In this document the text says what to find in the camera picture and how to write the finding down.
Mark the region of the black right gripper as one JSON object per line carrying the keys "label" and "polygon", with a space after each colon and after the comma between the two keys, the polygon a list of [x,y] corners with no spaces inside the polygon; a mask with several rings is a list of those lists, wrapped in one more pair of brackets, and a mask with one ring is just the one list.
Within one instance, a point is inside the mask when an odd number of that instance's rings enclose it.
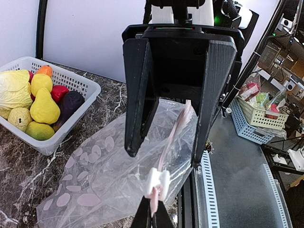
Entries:
{"label": "black right gripper", "polygon": [[130,25],[122,39],[126,152],[130,157],[137,155],[160,97],[189,99],[199,109],[191,159],[192,167],[198,167],[223,95],[240,71],[245,46],[241,31],[199,25]]}

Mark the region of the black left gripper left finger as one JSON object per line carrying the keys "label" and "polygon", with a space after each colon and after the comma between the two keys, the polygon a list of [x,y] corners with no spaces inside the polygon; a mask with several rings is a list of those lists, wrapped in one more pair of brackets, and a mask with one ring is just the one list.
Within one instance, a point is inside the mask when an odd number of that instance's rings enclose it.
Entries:
{"label": "black left gripper left finger", "polygon": [[151,228],[152,218],[150,200],[142,197],[130,228]]}

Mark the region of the yellow napa cabbage toy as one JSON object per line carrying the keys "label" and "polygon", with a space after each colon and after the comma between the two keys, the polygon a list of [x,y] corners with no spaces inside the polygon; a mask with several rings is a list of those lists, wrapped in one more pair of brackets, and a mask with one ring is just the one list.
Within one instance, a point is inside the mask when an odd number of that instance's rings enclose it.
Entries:
{"label": "yellow napa cabbage toy", "polygon": [[1,117],[7,119],[14,108],[30,108],[33,101],[29,79],[28,70],[12,70],[0,73]]}

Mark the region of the clear zip top bag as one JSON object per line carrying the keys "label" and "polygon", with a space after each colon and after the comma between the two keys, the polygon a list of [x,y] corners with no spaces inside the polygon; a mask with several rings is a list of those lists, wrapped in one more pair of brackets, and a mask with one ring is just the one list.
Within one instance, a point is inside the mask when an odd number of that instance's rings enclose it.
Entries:
{"label": "clear zip top bag", "polygon": [[133,216],[151,168],[166,171],[171,205],[191,172],[197,116],[190,102],[160,100],[135,157],[124,149],[125,115],[87,138],[69,157],[57,191],[37,207],[41,228],[94,228]]}

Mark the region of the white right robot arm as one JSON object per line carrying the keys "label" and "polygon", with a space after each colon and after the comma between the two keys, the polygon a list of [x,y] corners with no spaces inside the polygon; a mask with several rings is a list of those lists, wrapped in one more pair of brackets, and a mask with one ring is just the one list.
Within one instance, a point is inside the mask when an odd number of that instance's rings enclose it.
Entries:
{"label": "white right robot arm", "polygon": [[199,165],[258,17],[238,0],[146,2],[143,23],[122,34],[129,156],[137,155],[161,97],[189,100],[198,116],[191,164]]}

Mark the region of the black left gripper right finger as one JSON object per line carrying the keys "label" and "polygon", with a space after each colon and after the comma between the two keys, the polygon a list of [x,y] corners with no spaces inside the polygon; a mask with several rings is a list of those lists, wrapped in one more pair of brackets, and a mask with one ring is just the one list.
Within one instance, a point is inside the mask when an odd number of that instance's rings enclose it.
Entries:
{"label": "black left gripper right finger", "polygon": [[153,216],[154,228],[174,228],[171,218],[162,201],[158,201],[158,209]]}

